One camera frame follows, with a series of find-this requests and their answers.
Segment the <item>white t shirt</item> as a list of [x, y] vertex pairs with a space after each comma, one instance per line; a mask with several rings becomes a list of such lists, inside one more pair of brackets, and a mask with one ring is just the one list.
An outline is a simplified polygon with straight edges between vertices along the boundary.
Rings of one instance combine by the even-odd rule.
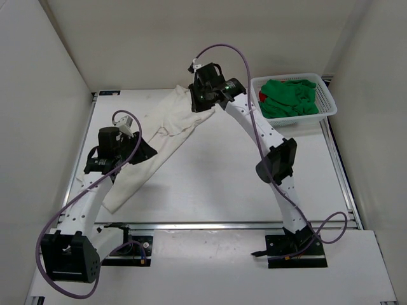
[[192, 112], [190, 91], [176, 86], [141, 119], [142, 138], [157, 151], [157, 155], [136, 165], [126, 164], [102, 200], [102, 205], [110, 213], [115, 213], [187, 140], [194, 129], [213, 114], [213, 109]]

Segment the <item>green t shirt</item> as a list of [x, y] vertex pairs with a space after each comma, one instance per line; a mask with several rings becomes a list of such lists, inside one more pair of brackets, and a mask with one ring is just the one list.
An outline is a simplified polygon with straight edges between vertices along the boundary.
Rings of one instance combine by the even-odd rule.
[[315, 104], [317, 85], [307, 79], [269, 80], [260, 89], [267, 96], [259, 108], [267, 119], [318, 114]]

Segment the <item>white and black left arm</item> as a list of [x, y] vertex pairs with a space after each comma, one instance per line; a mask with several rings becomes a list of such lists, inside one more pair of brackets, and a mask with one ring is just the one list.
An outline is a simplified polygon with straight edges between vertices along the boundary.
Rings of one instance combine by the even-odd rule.
[[40, 248], [45, 271], [53, 281], [93, 283], [102, 261], [117, 251], [127, 254], [134, 243], [124, 224], [94, 228], [102, 202], [111, 190], [117, 173], [112, 170], [124, 161], [142, 163], [157, 154], [139, 132], [104, 127], [98, 133], [98, 146], [86, 158], [81, 190], [86, 192], [67, 210], [55, 232], [44, 235]]

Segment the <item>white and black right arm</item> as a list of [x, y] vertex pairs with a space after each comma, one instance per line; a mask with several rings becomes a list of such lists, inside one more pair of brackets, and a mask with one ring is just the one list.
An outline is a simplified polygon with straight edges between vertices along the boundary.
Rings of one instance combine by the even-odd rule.
[[312, 241], [313, 233], [298, 210], [299, 199], [293, 179], [296, 141], [277, 132], [250, 101], [241, 82], [235, 78], [225, 80], [220, 65], [191, 64], [188, 71], [194, 75], [193, 83], [188, 87], [191, 110], [202, 112], [218, 104], [258, 146], [261, 161], [256, 165], [256, 173], [276, 197], [282, 214], [286, 248], [293, 254], [302, 253]]

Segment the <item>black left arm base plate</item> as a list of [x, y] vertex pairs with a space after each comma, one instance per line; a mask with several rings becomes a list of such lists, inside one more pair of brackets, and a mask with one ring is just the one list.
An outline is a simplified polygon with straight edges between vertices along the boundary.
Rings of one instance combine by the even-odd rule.
[[121, 222], [103, 225], [103, 230], [119, 229], [122, 246], [116, 252], [108, 255], [101, 264], [118, 267], [150, 267], [153, 251], [153, 232], [137, 229], [135, 226]]

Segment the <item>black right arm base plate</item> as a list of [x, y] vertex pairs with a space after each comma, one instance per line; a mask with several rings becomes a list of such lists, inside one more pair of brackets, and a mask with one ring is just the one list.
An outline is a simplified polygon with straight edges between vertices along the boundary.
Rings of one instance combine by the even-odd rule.
[[265, 249], [252, 252], [255, 258], [266, 257], [268, 269], [327, 268], [322, 242], [308, 229], [304, 233], [267, 234]]

